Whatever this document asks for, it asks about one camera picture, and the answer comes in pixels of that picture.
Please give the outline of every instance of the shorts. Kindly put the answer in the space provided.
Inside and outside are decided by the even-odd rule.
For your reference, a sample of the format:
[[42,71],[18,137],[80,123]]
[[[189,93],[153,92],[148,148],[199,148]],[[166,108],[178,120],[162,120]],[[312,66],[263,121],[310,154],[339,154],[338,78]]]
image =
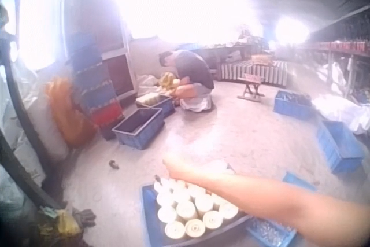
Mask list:
[[209,89],[200,83],[193,83],[193,86],[197,92],[197,95],[207,95],[210,94],[210,92],[212,92],[212,89]]

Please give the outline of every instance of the orange bag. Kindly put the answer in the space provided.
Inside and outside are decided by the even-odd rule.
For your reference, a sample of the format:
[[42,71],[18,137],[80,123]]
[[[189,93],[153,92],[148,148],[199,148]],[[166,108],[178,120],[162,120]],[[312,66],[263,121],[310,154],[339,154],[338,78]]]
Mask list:
[[55,78],[46,85],[53,118],[70,148],[80,148],[91,141],[97,128],[73,107],[72,84],[66,78]]

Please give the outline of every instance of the person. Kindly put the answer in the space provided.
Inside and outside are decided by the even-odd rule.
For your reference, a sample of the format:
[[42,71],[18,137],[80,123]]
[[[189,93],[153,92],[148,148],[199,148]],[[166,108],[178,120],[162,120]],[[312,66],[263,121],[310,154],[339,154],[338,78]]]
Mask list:
[[175,67],[177,70],[180,83],[173,93],[177,99],[204,97],[214,89],[207,63],[191,51],[166,51],[160,54],[160,64],[163,67]]
[[247,214],[296,229],[319,246],[369,246],[370,206],[272,179],[207,172],[168,156],[169,176],[214,192]]

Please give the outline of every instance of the bare leg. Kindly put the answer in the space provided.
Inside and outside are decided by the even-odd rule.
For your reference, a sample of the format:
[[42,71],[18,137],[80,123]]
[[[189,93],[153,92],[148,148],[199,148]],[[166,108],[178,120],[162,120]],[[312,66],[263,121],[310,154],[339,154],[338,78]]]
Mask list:
[[217,174],[178,158],[164,160],[174,179],[214,192],[256,217],[297,229],[320,246],[362,246],[370,232],[370,208],[276,180]]
[[192,84],[181,85],[177,87],[175,91],[175,97],[178,99],[195,98],[196,96],[197,96],[197,91]]

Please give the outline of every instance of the wooden stool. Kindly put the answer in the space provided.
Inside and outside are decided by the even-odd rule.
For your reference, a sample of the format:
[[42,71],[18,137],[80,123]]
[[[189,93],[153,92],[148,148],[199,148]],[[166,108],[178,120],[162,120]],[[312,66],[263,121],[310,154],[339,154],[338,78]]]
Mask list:
[[[262,77],[257,75],[249,75],[246,73],[245,78],[238,78],[238,80],[245,84],[243,95],[239,95],[238,98],[246,101],[261,102],[261,97],[265,96],[264,94],[258,92],[258,88],[262,83]],[[253,86],[254,91],[251,90],[249,87],[250,85]]]

